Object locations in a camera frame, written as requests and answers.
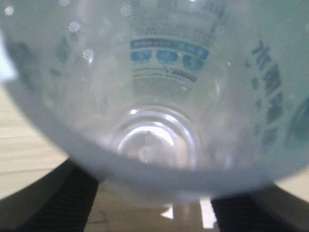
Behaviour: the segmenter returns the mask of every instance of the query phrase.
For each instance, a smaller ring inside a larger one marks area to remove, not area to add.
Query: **water droplet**
[[[80,28],[80,25],[78,22],[71,22],[69,25],[69,29],[70,31],[72,31],[73,33],[77,32]]]
[[[91,49],[86,49],[83,52],[83,57],[88,60],[89,63],[92,63],[94,52]]]
[[[12,6],[8,6],[4,12],[6,15],[12,15],[14,13],[14,8]]]
[[[70,0],[59,0],[60,6],[67,6],[69,5]]]
[[[306,24],[305,30],[306,30],[307,33],[309,33],[309,23]]]
[[[132,14],[132,8],[129,5],[123,6],[121,8],[121,14],[123,16],[130,16]]]

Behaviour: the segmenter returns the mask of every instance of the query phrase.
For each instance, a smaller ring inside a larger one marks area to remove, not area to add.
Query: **wooden table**
[[[0,84],[0,200],[67,159],[22,117]]]

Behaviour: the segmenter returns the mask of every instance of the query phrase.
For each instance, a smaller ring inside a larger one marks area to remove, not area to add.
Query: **clear plastic cup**
[[[307,165],[309,1],[0,9],[7,89],[98,179],[218,197]]]

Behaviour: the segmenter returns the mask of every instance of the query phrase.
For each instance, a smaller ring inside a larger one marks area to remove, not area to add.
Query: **blue label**
[[[183,56],[183,66],[187,70],[200,71],[204,62],[190,55]]]
[[[191,43],[168,40],[168,39],[140,39],[133,40],[130,43],[131,49],[146,48],[146,47],[163,47],[174,49],[177,51],[186,52],[192,56],[195,56],[201,60],[206,60],[209,51],[201,46],[197,46]]]
[[[177,52],[171,52],[167,50],[157,50],[156,58],[158,59],[160,64],[169,64],[173,65],[177,58]]]
[[[131,60],[135,64],[148,63],[152,56],[152,50],[131,52]]]

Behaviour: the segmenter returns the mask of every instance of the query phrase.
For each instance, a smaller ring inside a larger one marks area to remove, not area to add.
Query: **floor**
[[[100,186],[85,232],[130,231],[218,232],[219,229],[209,201],[160,208],[136,207]]]

